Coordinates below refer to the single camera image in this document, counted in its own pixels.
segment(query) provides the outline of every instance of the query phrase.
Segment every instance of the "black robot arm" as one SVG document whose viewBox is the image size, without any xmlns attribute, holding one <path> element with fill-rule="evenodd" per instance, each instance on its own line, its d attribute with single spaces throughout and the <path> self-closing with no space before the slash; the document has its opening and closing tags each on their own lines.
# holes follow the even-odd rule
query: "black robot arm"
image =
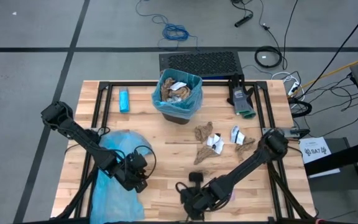
<svg viewBox="0 0 358 224">
<path fill-rule="evenodd" d="M 144 167 L 147 162 L 137 151 L 122 157 L 116 150 L 100 147 L 97 132 L 78 125 L 73 120 L 73 110 L 64 102 L 52 103 L 41 115 L 45 125 L 78 142 L 93 156 L 98 168 L 108 177 L 115 177 L 126 190 L 136 189 L 139 193 L 146 188 L 148 176 L 145 175 Z"/>
<path fill-rule="evenodd" d="M 201 189 L 180 190 L 181 202 L 192 220 L 203 220 L 205 211 L 216 211 L 225 206 L 234 186 L 258 166 L 281 159 L 288 148 L 288 140 L 277 129 L 265 133 L 258 142 L 257 150 L 247 160 L 227 175 L 212 179 Z"/>
</svg>

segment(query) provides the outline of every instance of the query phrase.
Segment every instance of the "wooden tabletop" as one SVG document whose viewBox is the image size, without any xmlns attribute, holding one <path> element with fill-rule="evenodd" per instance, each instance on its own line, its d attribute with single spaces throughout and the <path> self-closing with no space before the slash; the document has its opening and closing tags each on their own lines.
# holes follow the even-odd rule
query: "wooden tabletop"
<svg viewBox="0 0 358 224">
<path fill-rule="evenodd" d="M 268 80 L 267 84 L 276 127 L 292 127 L 293 120 L 283 82 Z M 91 126 L 98 85 L 99 81 L 84 81 L 81 89 L 75 121 L 84 128 Z M 241 131 L 247 137 L 259 140 L 261 137 L 259 120 L 257 117 L 250 120 L 242 119 L 234 114 L 233 107 L 226 102 L 228 97 L 226 86 L 204 86 L 204 100 L 201 109 L 197 111 L 188 124 L 175 124 L 165 120 L 161 113 L 153 107 L 151 93 L 154 90 L 154 86 L 130 86 L 131 111 L 128 114 L 121 114 L 118 102 L 119 89 L 114 88 L 109 109 L 108 127 L 112 131 L 120 129 L 137 131 L 149 141 L 157 155 L 156 169 L 150 179 L 147 180 L 149 186 L 138 194 L 139 200 L 145 208 L 145 220 L 184 220 L 186 213 L 180 204 L 175 184 L 179 181 L 189 184 L 188 174 L 192 171 L 203 171 L 204 181 L 206 182 L 213 177 L 227 174 L 233 170 L 239 164 L 239 160 L 234 152 L 235 144 L 230 142 L 232 127 L 239 125 Z M 263 93 L 260 92 L 260 95 L 265 113 Z M 104 91 L 102 97 L 97 127 L 101 125 L 105 99 L 106 91 Z M 266 124 L 268 124 L 267 114 L 264 114 L 264 118 Z M 213 122 L 213 133 L 221 133 L 225 142 L 223 151 L 219 157 L 207 158 L 202 163 L 193 165 L 197 147 L 202 145 L 195 139 L 194 128 L 198 125 L 206 125 L 208 121 Z M 68 147 L 74 144 L 76 144 L 74 141 L 70 141 Z M 298 148 L 296 142 L 291 143 L 291 146 Z M 255 148 L 256 144 L 253 149 L 245 152 L 244 157 L 250 156 Z M 84 158 L 85 150 L 80 146 L 73 147 L 67 152 L 52 209 L 52 217 L 62 212 L 77 192 Z M 153 156 L 148 155 L 146 159 L 149 164 L 147 169 L 150 170 L 154 164 Z M 289 149 L 283 163 L 290 190 L 306 211 L 314 215 L 313 199 L 301 154 Z M 283 216 L 285 217 L 287 213 L 281 191 L 279 191 L 279 195 Z M 84 199 L 83 216 L 86 212 L 87 203 L 88 194 Z M 269 175 L 266 165 L 262 165 L 235 186 L 234 197 L 226 207 L 217 212 L 206 213 L 206 220 L 266 221 L 267 217 L 274 216 Z"/>
</svg>

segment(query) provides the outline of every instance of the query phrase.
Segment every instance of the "trash bag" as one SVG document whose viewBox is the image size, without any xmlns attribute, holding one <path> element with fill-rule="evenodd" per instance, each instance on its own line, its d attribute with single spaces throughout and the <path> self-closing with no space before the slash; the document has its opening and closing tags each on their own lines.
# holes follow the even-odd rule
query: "trash bag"
<svg viewBox="0 0 358 224">
<path fill-rule="evenodd" d="M 176 82 L 186 83 L 191 90 L 189 97 L 176 103 L 162 101 L 161 85 L 164 84 L 167 78 L 173 78 Z M 166 69 L 158 81 L 155 91 L 152 93 L 153 105 L 163 114 L 176 118 L 190 119 L 203 104 L 202 84 L 203 80 L 197 75 L 174 69 Z"/>
<path fill-rule="evenodd" d="M 106 149 L 119 149 L 125 155 L 133 152 L 137 146 L 151 148 L 143 136 L 130 130 L 108 133 L 102 137 L 99 145 Z M 150 153 L 146 147 L 136 150 L 143 156 Z M 90 223 L 133 222 L 142 219 L 144 219 L 144 209 L 137 199 L 135 189 L 127 191 L 115 177 L 110 179 L 99 170 L 93 192 Z"/>
</svg>

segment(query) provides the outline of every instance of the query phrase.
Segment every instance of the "black device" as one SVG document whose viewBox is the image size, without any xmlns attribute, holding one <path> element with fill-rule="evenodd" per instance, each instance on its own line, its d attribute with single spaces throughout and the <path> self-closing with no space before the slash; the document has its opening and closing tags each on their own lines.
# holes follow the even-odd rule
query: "black device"
<svg viewBox="0 0 358 224">
<path fill-rule="evenodd" d="M 243 74 L 236 51 L 160 54 L 159 60 L 160 71 L 172 68 L 200 77 L 225 79 L 234 74 Z"/>
<path fill-rule="evenodd" d="M 118 152 L 120 150 L 107 150 L 98 145 L 100 137 L 96 131 L 85 130 L 73 120 L 73 110 L 64 102 L 56 101 L 41 112 L 42 122 L 52 130 L 57 130 L 68 139 L 75 140 L 94 159 L 95 165 L 108 177 L 115 177 L 126 189 L 135 189 L 137 193 L 143 191 L 148 176 L 145 175 L 144 167 L 147 162 L 144 157 L 137 153 L 127 156 Z"/>
<path fill-rule="evenodd" d="M 204 220 L 204 212 L 223 208 L 231 198 L 234 185 L 258 166 L 283 158 L 287 153 L 287 147 L 288 140 L 283 133 L 278 129 L 271 129 L 262 136 L 254 154 L 233 171 L 212 179 L 200 190 L 188 187 L 180 190 L 181 203 L 188 216 L 192 220 Z"/>
<path fill-rule="evenodd" d="M 239 27 L 241 25 L 243 25 L 245 22 L 249 21 L 250 19 L 253 18 L 253 14 L 249 14 L 248 16 L 245 16 L 244 18 L 240 19 L 238 22 L 236 22 L 234 24 L 235 27 Z"/>
</svg>

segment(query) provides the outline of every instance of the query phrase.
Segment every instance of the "white label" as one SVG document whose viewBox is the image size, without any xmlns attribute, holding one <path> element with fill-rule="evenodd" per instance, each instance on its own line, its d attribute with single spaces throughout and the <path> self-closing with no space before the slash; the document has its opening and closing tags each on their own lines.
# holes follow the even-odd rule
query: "white label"
<svg viewBox="0 0 358 224">
<path fill-rule="evenodd" d="M 303 155 L 303 163 L 305 164 L 311 161 L 315 161 L 316 159 L 320 159 L 322 157 L 331 155 L 331 151 L 329 150 L 327 143 L 323 137 L 301 139 L 299 143 L 299 147 Z M 310 175 L 309 178 L 320 177 L 329 174 L 336 174 L 338 172 L 340 172 L 339 169 L 333 169 L 333 170 L 321 172 L 319 174 Z"/>
</svg>

